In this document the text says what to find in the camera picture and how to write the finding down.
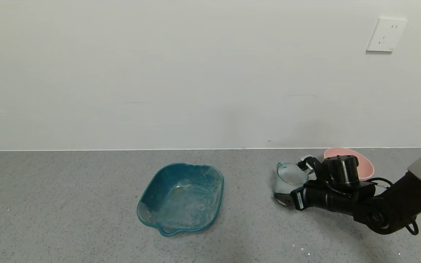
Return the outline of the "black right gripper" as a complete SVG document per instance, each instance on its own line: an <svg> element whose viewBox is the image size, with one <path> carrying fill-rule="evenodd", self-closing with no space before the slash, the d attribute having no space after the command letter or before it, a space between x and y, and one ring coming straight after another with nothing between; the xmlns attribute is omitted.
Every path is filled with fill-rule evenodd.
<svg viewBox="0 0 421 263"><path fill-rule="evenodd" d="M329 190L319 186L301 186L291 193L274 193L274 199L283 206L294 206L298 211L316 207L326 209Z"/></svg>

